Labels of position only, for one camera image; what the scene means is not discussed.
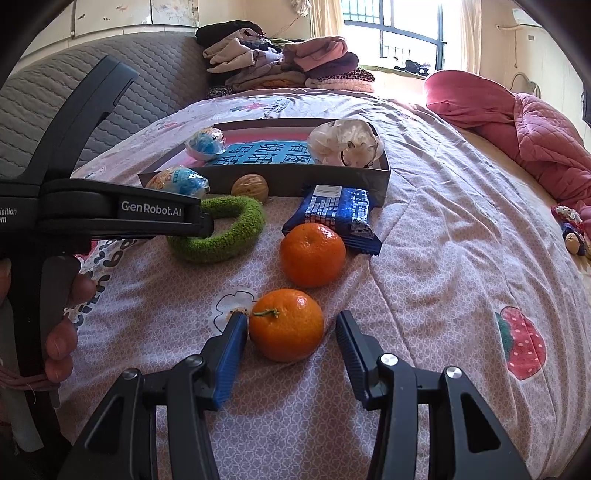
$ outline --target orange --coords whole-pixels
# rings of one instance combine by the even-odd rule
[[[281,241],[281,268],[299,287],[321,287],[339,276],[345,264],[341,237],[320,223],[303,223]]]
[[[299,290],[274,290],[252,308],[248,335],[275,362],[297,362],[316,350],[324,335],[322,310]]]

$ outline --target blue gripper pad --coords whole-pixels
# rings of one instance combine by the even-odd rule
[[[380,408],[387,391],[378,372],[378,359],[384,351],[374,337],[361,333],[348,310],[337,315],[335,331],[355,398],[367,410]]]
[[[242,352],[246,345],[248,319],[240,312],[234,312],[223,331],[223,334],[210,338],[201,356],[206,361],[205,372],[199,382],[201,389],[197,389],[199,396],[208,410],[217,411],[230,398],[232,386]]]

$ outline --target bedspread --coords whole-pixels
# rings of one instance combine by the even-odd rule
[[[75,176],[138,184],[139,171],[200,128],[293,116],[362,118],[376,128],[392,168],[385,205],[371,213],[383,247],[378,257],[350,256],[337,281],[309,290],[326,323],[309,359],[276,364],[247,342],[230,400],[207,413],[220,477],[366,478],[379,414],[353,396],[332,333],[342,309],[411,365],[464,369],[533,477],[560,473],[591,424],[591,309],[582,275],[550,212],[548,220],[532,208],[506,172],[427,109],[306,89],[204,100]],[[169,368],[219,333],[231,305],[289,287],[277,257],[281,227],[299,202],[270,198],[255,248],[220,264],[181,262],[163,237],[100,242],[83,266],[98,293],[71,312],[80,340],[61,389],[64,434],[75,439],[125,368]],[[515,337],[510,350],[503,322]],[[170,479],[165,409],[157,423],[159,471]],[[421,409],[418,479],[427,477],[427,425]]]
[[[424,90],[429,109],[485,137],[559,203],[578,210],[591,205],[591,154],[572,122],[555,108],[534,95],[512,93],[456,70],[433,74]]]

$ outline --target finger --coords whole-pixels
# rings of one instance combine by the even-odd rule
[[[64,317],[47,335],[45,349],[52,360],[62,360],[78,346],[78,333],[72,322]]]
[[[54,383],[63,382],[72,374],[73,369],[74,362],[70,355],[67,355],[61,360],[48,358],[45,362],[45,374],[47,375],[47,378]]]
[[[86,275],[79,274],[72,282],[70,297],[68,298],[69,307],[75,307],[79,303],[89,301],[96,293],[96,283]]]
[[[5,258],[4,260],[0,260],[0,304],[4,301],[4,298],[8,294],[8,289],[10,288],[11,267],[12,263],[9,259]]]

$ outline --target blue snack package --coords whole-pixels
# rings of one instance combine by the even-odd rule
[[[367,190],[317,185],[283,225],[282,232],[287,235],[302,223],[322,223],[338,233],[350,249],[379,255],[382,242],[369,226],[372,208]]]
[[[190,168],[176,165],[158,172],[146,187],[202,199],[209,192],[209,181]]]

